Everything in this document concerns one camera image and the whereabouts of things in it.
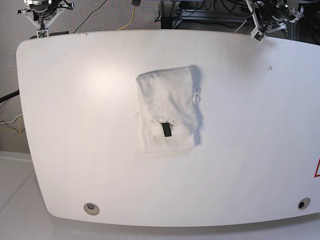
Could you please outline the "right table grommet hole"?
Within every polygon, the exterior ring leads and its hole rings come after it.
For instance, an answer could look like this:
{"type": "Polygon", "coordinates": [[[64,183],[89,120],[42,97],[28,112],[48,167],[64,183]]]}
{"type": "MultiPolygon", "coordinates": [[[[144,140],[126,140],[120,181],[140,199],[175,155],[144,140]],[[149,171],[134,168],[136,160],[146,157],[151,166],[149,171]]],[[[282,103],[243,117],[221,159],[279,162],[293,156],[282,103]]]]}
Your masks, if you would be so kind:
{"type": "Polygon", "coordinates": [[[311,199],[309,197],[303,198],[299,203],[298,203],[298,209],[299,210],[304,210],[306,209],[311,203],[311,199]]]}

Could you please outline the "table grommet hole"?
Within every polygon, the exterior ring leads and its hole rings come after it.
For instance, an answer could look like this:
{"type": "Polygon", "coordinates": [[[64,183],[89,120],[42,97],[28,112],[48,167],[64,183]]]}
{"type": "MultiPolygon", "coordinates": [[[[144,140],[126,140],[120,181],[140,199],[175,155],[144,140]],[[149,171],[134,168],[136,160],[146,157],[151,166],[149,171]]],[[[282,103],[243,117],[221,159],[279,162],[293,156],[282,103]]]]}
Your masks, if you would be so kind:
{"type": "Polygon", "coordinates": [[[298,209],[299,210],[304,210],[306,209],[311,203],[311,199],[309,197],[303,198],[299,203],[298,203],[298,209]]]}
{"type": "Polygon", "coordinates": [[[85,203],[83,209],[87,214],[91,216],[96,216],[100,213],[99,207],[93,203],[85,203]]]}

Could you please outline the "black equipment rack frame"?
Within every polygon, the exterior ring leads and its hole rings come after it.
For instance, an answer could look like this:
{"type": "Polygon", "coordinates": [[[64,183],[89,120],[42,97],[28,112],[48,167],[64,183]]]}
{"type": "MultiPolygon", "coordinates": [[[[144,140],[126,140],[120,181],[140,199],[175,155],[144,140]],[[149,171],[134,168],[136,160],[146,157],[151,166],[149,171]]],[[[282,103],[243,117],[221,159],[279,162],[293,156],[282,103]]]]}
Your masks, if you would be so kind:
{"type": "Polygon", "coordinates": [[[235,29],[251,17],[245,0],[157,0],[161,29],[180,25],[219,26],[235,29]]]}

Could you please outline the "white printed T-shirt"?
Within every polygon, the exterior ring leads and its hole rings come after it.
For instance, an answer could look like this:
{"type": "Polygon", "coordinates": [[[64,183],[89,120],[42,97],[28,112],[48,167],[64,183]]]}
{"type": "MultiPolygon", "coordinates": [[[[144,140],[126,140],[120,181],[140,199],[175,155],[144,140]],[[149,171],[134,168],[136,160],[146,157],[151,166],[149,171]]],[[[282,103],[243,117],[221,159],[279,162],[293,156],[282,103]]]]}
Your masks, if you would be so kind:
{"type": "Polygon", "coordinates": [[[135,79],[131,117],[145,154],[190,152],[200,144],[201,72],[197,65],[161,69],[135,79]]]}

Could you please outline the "left table grommet hole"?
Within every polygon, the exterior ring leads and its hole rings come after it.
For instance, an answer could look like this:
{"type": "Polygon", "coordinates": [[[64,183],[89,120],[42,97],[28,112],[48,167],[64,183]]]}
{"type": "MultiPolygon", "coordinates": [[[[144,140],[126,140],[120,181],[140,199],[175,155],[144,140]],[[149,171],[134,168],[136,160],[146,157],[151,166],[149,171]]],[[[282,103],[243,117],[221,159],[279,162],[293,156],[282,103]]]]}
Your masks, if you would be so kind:
{"type": "Polygon", "coordinates": [[[96,216],[100,213],[99,207],[93,203],[85,203],[83,209],[87,214],[91,216],[96,216]]]}

